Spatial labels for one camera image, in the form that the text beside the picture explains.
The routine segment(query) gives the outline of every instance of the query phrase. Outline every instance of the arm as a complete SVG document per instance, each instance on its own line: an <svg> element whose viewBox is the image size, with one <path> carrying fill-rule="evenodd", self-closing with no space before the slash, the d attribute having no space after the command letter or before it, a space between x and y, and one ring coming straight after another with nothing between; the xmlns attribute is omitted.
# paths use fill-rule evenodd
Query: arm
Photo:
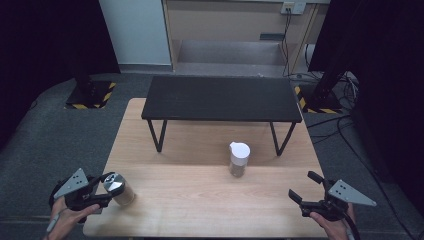
<svg viewBox="0 0 424 240"><path fill-rule="evenodd" d="M349 203L347 214L355 221L353 206ZM315 220L322 228L324 228L330 240L349 240L347 235L347 227L343 221L330 222L316 212L311 212L310 217Z"/></svg>
<svg viewBox="0 0 424 240"><path fill-rule="evenodd" d="M99 209L99 205L89 206L81 211L72 211L68 209L65 198L59 198L53 205L50 221L56 220L56 224L50 233L43 238L44 240L61 240L72 231L75 225L84 217L94 213Z"/></svg>

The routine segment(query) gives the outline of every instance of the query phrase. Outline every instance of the white cup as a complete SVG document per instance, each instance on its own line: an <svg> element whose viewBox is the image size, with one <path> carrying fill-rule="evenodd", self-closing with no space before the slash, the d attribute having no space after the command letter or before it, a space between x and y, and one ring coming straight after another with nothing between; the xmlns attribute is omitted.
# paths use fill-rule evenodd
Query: white cup
<svg viewBox="0 0 424 240"><path fill-rule="evenodd" d="M234 177L241 177L249 160L250 148L245 143L232 142L230 144L230 151L230 173Z"/></svg>

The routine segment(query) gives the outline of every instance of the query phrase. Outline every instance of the yellow and black tape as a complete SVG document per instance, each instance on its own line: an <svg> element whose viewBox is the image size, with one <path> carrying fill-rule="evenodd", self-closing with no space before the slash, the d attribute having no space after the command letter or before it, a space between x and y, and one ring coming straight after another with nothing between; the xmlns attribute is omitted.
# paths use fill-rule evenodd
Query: yellow and black tape
<svg viewBox="0 0 424 240"><path fill-rule="evenodd" d="M308 104L306 103L305 98L303 97L302 91L298 86L295 87L295 92L297 99L300 104L300 108L302 109L302 112L305 113L342 113L342 110L340 109L329 109L329 108L309 108Z"/></svg>
<svg viewBox="0 0 424 240"><path fill-rule="evenodd" d="M112 95L112 91L115 88L116 83L111 82L107 91L103 96L103 100L100 103L97 104L89 104L89 103L72 103L72 104L66 104L65 108L66 109L89 109L89 108L104 108L106 106L106 103L108 102L110 96Z"/></svg>

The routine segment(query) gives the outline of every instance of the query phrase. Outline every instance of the cable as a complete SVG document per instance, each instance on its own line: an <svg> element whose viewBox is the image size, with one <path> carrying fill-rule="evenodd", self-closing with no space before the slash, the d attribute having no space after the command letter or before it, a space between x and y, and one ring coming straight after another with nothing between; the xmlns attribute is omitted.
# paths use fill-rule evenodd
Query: cable
<svg viewBox="0 0 424 240"><path fill-rule="evenodd" d="M321 125L321 124L324 124L324 123L327 123L327 122L335 121L335 120L338 120L338 119L341 119L341 118L348 118L348 117L350 117L350 115L345 115L345 116L342 116L342 117L331 118L331 119L328 119L328 120L325 120L325 121L322 121L322 122L315 123L315 124L312 124L310 126L307 126L307 128L312 128L312 127L315 127L315 126L318 126L318 125Z"/></svg>
<svg viewBox="0 0 424 240"><path fill-rule="evenodd" d="M358 98L358 96L356 95L356 92L359 91L358 87L356 87L356 85L353 83L352 79L350 79L349 77L347 78L350 82L349 86L352 86L352 91L353 91L353 99L356 100Z"/></svg>
<svg viewBox="0 0 424 240"><path fill-rule="evenodd" d="M346 220L347 224L350 227L350 230L352 231L353 234L353 238L355 240L361 240L361 236L359 235L359 231L358 228L356 227L355 223L353 222L352 218L350 218L349 215L347 215L346 213L343 213L344 215L344 219Z"/></svg>
<svg viewBox="0 0 424 240"><path fill-rule="evenodd" d="M298 76L298 75L308 76L308 77L313 78L315 80L319 80L320 79L320 78L318 78L316 76L313 76L313 75L310 75L310 74L307 74L307 73L292 73L289 76Z"/></svg>
<svg viewBox="0 0 424 240"><path fill-rule="evenodd" d="M288 8L286 9L287 11L287 19L286 19L286 28L284 30L284 40L281 42L281 48L283 50L283 54L284 57L286 58L286 65L284 66L284 70L283 70L283 77L288 77L290 79L290 64L289 64L289 48L287 46L287 31L289 29L290 26L290 22L291 22L291 10Z"/></svg>
<svg viewBox="0 0 424 240"><path fill-rule="evenodd" d="M34 109L36 106L38 105L38 101L35 100L34 102L32 102L31 107L29 108L28 111L31 111L32 109Z"/></svg>
<svg viewBox="0 0 424 240"><path fill-rule="evenodd" d="M329 139L330 137L332 137L332 136L334 136L334 135L340 134L340 130L341 130L341 129L343 129L343 128L347 128L347 127L350 127L350 126L352 126L352 125L353 125L353 123L348 123L348 124L346 124L346 125L343 125L343 126L341 126L341 127L340 127L340 129L338 129L338 130L334 131L333 133L331 133L331 134L329 134L329 135L325 135L325 136L311 136L311 137L323 137L323 138L324 138L324 139L321 139L321 140L319 140L319 141L313 142L313 144L317 144L317 143L323 142L323 141L325 141L325 140Z"/></svg>
<svg viewBox="0 0 424 240"><path fill-rule="evenodd" d="M348 111L351 111L354 107L354 104L356 104L356 98L354 97L353 99L351 99L351 95L349 94L350 90L355 91L354 89L352 89L352 85L348 82L346 82L345 87L343 89L343 97L338 98L340 104L342 105L342 107ZM342 104L342 99L346 99L347 103L349 104L348 107L344 106Z"/></svg>
<svg viewBox="0 0 424 240"><path fill-rule="evenodd" d="M396 219L398 220L401 227L405 230L405 232L408 234L408 236L415 240L414 236L412 236L411 232L406 228L405 224L400 219L396 209L394 208L392 202L390 201L389 197L387 196L387 193L384 191L383 187L381 186L380 181L378 180L378 177L375 175L375 173L371 170L371 168L363 161L363 159L359 156L359 154L355 151L355 149L352 147L352 145L347 141L347 139L344 137L343 133L341 132L340 128L340 121L337 122L337 129L340 131L340 136L342 137L343 141L348 145L350 150L358 157L359 161L364 165L364 167L368 170L369 174L373 177L374 181L376 182L378 188L384 195L384 198L386 199L387 203L389 204L390 209L392 210L393 214L395 215Z"/></svg>
<svg viewBox="0 0 424 240"><path fill-rule="evenodd" d="M305 62L306 62L306 67L308 68L308 70L309 70L309 60L308 60L308 48L309 48L309 44L306 44L306 48L305 48ZM310 72L312 75L314 75L316 78L320 78L320 77L318 77L318 76L316 76L315 74L314 74L314 72Z"/></svg>

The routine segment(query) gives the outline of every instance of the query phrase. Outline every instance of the metal can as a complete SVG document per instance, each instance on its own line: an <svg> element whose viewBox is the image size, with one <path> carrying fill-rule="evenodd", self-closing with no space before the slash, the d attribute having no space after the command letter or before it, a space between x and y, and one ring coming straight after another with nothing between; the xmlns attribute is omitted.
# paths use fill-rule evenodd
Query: metal can
<svg viewBox="0 0 424 240"><path fill-rule="evenodd" d="M128 205L134 200L134 191L125 178L118 173L107 176L103 187L107 192L112 193L113 199L121 206Z"/></svg>

